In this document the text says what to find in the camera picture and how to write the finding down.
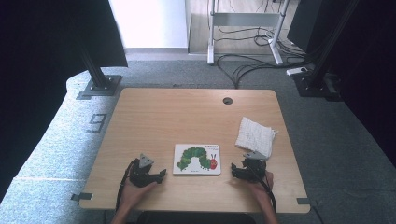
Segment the white cloth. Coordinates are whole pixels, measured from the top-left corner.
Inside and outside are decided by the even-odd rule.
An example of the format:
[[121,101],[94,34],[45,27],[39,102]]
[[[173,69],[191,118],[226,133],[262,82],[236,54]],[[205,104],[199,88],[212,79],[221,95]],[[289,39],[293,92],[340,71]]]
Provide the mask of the white cloth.
[[262,126],[257,122],[243,117],[235,145],[252,151],[258,151],[268,160],[272,153],[272,143],[276,134],[277,131],[274,131],[272,128]]

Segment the wooden table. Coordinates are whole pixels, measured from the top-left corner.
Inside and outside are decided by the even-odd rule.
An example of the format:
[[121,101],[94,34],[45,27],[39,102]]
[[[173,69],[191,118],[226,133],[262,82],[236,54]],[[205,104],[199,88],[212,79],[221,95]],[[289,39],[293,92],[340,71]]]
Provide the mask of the wooden table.
[[[226,105],[229,97],[233,103]],[[136,207],[139,210],[260,212],[244,183],[231,174],[242,167],[245,150],[236,147],[242,117],[279,131],[267,170],[275,174],[279,213],[307,213],[304,184],[276,94],[263,90],[124,89],[108,125],[80,206],[114,209],[120,180],[140,153],[155,162],[151,174],[167,169],[163,183]],[[221,175],[173,176],[175,144],[220,146]]]

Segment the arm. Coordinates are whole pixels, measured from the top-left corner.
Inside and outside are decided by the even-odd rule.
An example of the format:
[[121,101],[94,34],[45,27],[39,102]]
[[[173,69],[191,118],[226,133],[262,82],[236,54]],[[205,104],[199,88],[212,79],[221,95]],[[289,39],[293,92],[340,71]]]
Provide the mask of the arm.
[[[266,171],[267,178],[264,180],[268,180],[266,183],[270,189],[274,186],[274,174]],[[277,217],[274,211],[274,208],[271,204],[271,198],[265,191],[264,187],[260,183],[250,183],[246,181],[247,187],[250,189],[251,193],[255,196],[257,203],[259,204],[260,209],[262,210],[262,215],[264,216],[264,221],[267,224],[277,224]]]
[[157,186],[157,182],[153,182],[143,188],[138,188],[127,179],[125,181],[125,186],[122,191],[120,199],[120,207],[116,215],[111,221],[112,224],[125,223],[126,218],[132,209],[142,200],[147,192],[152,190]]

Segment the book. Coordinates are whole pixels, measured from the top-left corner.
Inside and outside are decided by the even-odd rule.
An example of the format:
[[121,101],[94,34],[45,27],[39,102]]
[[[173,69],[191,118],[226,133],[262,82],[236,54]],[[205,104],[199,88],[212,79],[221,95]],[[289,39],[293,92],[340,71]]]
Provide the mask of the book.
[[219,145],[176,144],[173,175],[220,175]]

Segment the caterpillar illustration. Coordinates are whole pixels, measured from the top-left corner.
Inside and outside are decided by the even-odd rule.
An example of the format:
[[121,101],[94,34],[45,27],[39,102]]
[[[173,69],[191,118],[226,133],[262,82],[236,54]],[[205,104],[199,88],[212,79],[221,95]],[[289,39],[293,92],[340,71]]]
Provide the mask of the caterpillar illustration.
[[189,149],[184,150],[180,162],[177,163],[177,167],[180,168],[181,171],[186,169],[191,163],[191,158],[193,157],[198,158],[201,168],[206,170],[214,170],[218,165],[216,154],[215,156],[212,155],[212,160],[210,160],[207,158],[206,150],[203,147],[190,147]]

